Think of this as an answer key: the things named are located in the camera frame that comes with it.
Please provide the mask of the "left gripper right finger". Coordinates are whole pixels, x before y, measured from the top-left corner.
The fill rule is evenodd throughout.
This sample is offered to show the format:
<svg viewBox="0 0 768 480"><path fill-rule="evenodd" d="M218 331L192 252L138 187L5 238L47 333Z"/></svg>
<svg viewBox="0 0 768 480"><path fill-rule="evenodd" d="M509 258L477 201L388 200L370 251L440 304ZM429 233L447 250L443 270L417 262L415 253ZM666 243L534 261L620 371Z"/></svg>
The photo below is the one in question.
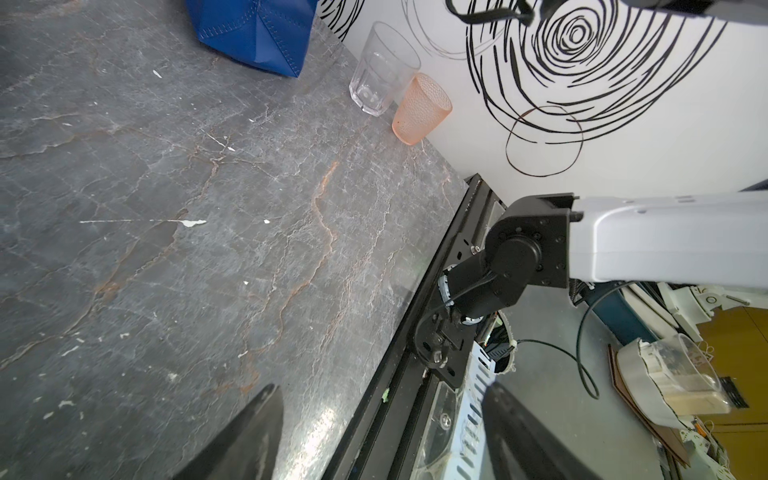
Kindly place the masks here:
<svg viewBox="0 0 768 480"><path fill-rule="evenodd" d="M481 406L495 478L598 477L502 384L495 382L488 387Z"/></svg>

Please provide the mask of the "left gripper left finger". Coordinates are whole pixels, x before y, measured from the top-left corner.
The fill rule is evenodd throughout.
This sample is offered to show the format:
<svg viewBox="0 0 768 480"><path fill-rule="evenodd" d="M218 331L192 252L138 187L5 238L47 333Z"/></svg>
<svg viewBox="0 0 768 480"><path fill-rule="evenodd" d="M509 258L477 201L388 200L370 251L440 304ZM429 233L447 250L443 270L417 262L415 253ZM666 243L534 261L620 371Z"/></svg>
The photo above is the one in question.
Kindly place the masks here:
<svg viewBox="0 0 768 480"><path fill-rule="evenodd" d="M280 388L267 385L184 468L176 479L270 479L283 429Z"/></svg>

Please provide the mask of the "blue beige takeout bag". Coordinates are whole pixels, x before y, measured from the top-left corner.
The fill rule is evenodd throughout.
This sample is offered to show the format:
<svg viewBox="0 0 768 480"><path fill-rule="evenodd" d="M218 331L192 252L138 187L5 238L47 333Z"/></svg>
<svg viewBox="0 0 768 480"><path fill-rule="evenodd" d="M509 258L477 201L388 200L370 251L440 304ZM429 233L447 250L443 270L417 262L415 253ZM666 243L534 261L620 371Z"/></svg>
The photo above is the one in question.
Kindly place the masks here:
<svg viewBox="0 0 768 480"><path fill-rule="evenodd" d="M315 0L187 0L185 5L201 43L251 67L300 76Z"/></svg>

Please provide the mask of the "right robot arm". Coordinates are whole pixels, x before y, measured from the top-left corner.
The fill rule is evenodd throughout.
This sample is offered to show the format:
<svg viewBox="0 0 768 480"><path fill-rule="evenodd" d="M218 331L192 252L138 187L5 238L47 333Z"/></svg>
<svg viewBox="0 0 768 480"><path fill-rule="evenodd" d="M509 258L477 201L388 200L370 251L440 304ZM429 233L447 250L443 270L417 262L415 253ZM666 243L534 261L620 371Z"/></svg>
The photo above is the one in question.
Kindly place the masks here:
<svg viewBox="0 0 768 480"><path fill-rule="evenodd" d="M763 1L509 1L447 10L471 35L473 82L510 138L582 147L637 120L682 82L732 22L765 25ZM442 306L473 325L526 287L573 280L763 289L762 191L646 199L571 194L512 203L483 249L447 268Z"/></svg>

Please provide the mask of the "clutter outside the cell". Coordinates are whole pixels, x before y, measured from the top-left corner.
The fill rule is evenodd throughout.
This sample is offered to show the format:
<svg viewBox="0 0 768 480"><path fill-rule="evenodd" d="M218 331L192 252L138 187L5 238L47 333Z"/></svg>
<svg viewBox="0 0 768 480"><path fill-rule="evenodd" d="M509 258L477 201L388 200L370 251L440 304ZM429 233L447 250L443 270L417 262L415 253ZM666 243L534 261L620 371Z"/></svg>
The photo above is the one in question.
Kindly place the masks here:
<svg viewBox="0 0 768 480"><path fill-rule="evenodd" d="M599 317L640 418L673 433L696 479L767 476L767 293L714 285L630 285Z"/></svg>

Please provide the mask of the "pink plastic cup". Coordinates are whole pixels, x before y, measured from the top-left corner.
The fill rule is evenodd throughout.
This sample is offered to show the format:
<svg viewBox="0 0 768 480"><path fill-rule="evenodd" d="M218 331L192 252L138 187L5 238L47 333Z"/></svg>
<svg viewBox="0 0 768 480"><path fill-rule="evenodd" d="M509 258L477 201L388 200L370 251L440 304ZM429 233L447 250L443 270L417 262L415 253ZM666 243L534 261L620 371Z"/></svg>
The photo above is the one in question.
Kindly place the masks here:
<svg viewBox="0 0 768 480"><path fill-rule="evenodd" d="M392 130L404 144L423 140L453 110L448 94L428 75L417 73L395 113Z"/></svg>

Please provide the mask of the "clear plastic cup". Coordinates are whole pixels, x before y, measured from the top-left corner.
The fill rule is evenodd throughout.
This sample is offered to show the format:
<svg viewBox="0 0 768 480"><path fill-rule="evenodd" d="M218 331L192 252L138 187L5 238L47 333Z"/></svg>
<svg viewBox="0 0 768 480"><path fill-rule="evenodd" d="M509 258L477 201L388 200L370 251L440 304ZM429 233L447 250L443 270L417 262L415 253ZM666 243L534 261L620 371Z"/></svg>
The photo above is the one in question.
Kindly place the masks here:
<svg viewBox="0 0 768 480"><path fill-rule="evenodd" d="M382 21L373 23L349 84L353 102L379 117L408 86L421 60L406 38Z"/></svg>

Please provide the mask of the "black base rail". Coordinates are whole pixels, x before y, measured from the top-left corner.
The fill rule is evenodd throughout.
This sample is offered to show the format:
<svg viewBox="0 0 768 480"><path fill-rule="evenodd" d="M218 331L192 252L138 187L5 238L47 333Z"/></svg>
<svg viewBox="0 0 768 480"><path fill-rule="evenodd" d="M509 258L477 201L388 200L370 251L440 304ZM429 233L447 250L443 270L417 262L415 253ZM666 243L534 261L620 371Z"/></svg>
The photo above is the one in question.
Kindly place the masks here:
<svg viewBox="0 0 768 480"><path fill-rule="evenodd" d="M409 478L438 389L461 383L475 330L451 319L437 281L471 255L500 204L480 175L466 183L464 198L331 457L326 479Z"/></svg>

